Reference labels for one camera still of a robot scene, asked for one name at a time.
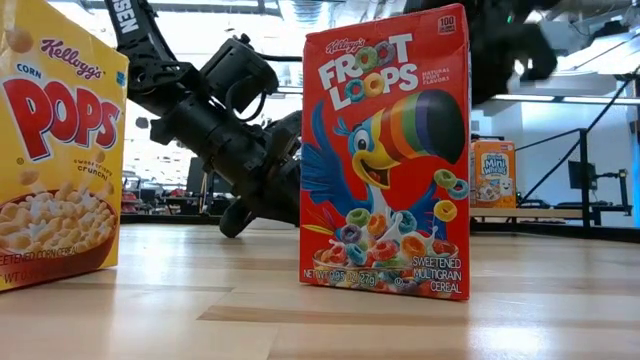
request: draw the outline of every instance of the mini wheats cereal box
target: mini wheats cereal box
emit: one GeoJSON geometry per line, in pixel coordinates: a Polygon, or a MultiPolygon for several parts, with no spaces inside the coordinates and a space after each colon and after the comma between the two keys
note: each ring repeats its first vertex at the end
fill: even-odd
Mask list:
{"type": "Polygon", "coordinates": [[[44,0],[0,0],[0,290],[118,257],[128,60],[44,0]]]}
{"type": "Polygon", "coordinates": [[[513,142],[473,142],[471,167],[472,207],[516,207],[516,152],[513,142]]]}
{"type": "Polygon", "coordinates": [[[468,52],[460,5],[307,36],[302,282],[469,297],[468,52]]]}

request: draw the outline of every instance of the wooden table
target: wooden table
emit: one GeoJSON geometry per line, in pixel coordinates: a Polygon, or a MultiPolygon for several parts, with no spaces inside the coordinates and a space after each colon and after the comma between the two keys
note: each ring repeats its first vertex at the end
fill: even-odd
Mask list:
{"type": "Polygon", "coordinates": [[[117,268],[0,295],[2,358],[640,359],[640,246],[474,237],[455,303],[299,285],[297,244],[124,226],[117,268]]]}

